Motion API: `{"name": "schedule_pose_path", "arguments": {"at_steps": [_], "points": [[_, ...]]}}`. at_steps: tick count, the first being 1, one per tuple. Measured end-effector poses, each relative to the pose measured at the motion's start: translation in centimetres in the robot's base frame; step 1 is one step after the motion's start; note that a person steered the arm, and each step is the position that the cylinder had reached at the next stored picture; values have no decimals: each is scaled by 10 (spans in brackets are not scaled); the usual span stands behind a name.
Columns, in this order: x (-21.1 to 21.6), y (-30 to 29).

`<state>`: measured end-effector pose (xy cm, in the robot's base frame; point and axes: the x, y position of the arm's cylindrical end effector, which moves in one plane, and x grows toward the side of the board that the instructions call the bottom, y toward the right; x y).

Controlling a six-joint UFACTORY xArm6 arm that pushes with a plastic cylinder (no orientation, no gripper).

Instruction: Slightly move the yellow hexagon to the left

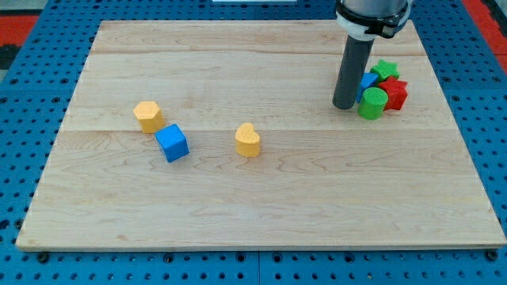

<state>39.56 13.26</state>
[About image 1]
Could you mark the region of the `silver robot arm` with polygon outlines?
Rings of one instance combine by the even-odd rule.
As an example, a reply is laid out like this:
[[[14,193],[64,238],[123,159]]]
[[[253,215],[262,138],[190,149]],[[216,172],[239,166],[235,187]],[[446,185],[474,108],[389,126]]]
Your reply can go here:
[[[413,0],[337,0],[337,23],[355,40],[393,38],[409,19]]]

